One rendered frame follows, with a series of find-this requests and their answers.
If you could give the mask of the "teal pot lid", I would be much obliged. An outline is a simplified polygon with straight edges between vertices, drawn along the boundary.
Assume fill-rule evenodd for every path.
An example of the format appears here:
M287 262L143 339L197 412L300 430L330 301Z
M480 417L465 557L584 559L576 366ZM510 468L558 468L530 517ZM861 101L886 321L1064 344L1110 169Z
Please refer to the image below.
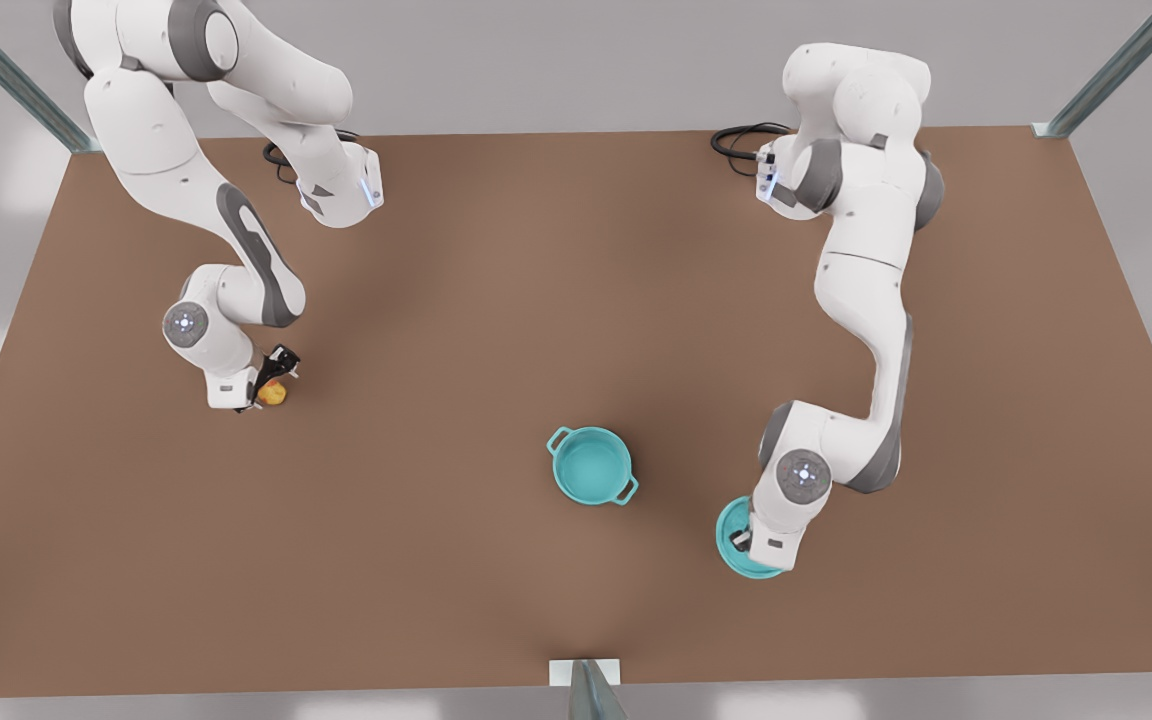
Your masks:
M719 514L717 520L717 548L728 569L749 579L771 579L783 573L750 560L746 550L738 548L738 539L749 530L750 497L737 497Z

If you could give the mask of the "silver frame post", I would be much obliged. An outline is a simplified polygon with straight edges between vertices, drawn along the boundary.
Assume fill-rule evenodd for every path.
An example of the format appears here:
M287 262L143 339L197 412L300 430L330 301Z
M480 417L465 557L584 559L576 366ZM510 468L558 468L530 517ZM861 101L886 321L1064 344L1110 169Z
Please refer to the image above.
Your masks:
M70 154L101 152L99 142L84 131L50 94L41 91L26 73L15 65L0 47L0 88L18 104L20 108L44 127Z
M620 660L550 660L548 673L550 687L568 689L567 720L628 720L614 694L621 684Z
M1152 13L1047 122L1030 124L1036 138L1068 138L1152 55Z

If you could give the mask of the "teal pot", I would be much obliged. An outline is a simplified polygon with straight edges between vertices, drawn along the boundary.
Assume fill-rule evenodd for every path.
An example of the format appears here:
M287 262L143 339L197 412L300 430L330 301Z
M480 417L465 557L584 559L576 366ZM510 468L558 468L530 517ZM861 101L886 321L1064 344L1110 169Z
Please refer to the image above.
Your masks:
M641 487L626 442L608 429L558 429L547 450L558 488L576 503L626 506Z

